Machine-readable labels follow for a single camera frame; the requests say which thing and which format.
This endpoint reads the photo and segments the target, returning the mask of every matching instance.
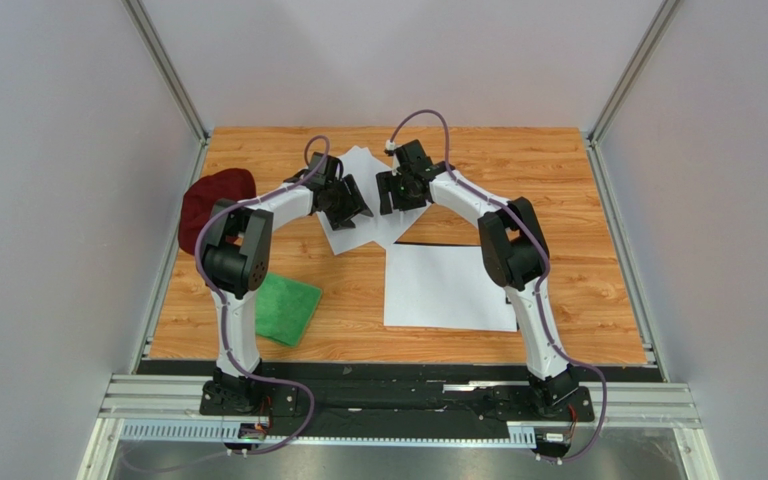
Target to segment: green cloth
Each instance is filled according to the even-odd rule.
[[[322,290],[274,273],[257,290],[257,335],[296,347],[322,298]]]

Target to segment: wood grain surface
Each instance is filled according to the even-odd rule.
[[[379,159],[391,128],[220,128],[203,175],[246,168],[265,193],[303,167],[302,150],[327,134],[331,152],[368,146]],[[439,128],[405,128],[400,143],[419,138],[434,161],[443,159]],[[550,247],[550,299],[564,347],[595,363],[644,363],[645,356],[609,237],[579,131],[557,128],[453,128],[451,161],[470,180],[535,205]],[[401,241],[478,245],[476,230],[456,214],[432,206]],[[315,217],[275,232],[270,271],[323,290],[297,348],[258,338],[263,358],[305,361],[520,363],[519,333],[385,328],[384,250],[367,244],[334,256]],[[150,356],[216,358],[213,302],[180,252]]]

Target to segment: white paper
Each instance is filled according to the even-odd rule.
[[[352,147],[339,158],[343,162],[344,175],[354,177],[363,200],[374,216],[370,218],[357,215],[352,218],[355,228],[334,231],[331,230],[325,214],[318,212],[319,223],[325,231],[325,236],[328,238],[334,255],[339,255],[369,242],[376,242],[386,248],[398,240],[428,208],[418,208],[408,212],[395,211],[390,215],[381,215],[379,213],[381,204],[378,196],[378,183],[375,180],[375,175],[379,172],[388,171],[391,167],[375,158],[368,148],[357,146]]]
[[[514,307],[482,263],[481,247],[387,247],[384,326],[514,332]]]

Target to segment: red cloth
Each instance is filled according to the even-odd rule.
[[[195,254],[198,233],[209,220],[215,202],[222,198],[238,201],[256,196],[257,184],[248,170],[229,168],[199,179],[183,195],[180,229],[177,232],[180,249],[189,255]]]

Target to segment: gray wall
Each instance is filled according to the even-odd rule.
[[[722,478],[768,478],[768,2],[684,2],[603,153]]]
[[[210,126],[596,121],[660,0],[146,0]],[[433,118],[417,119],[433,122]]]
[[[120,1],[0,2],[0,478],[76,474],[196,149]]]

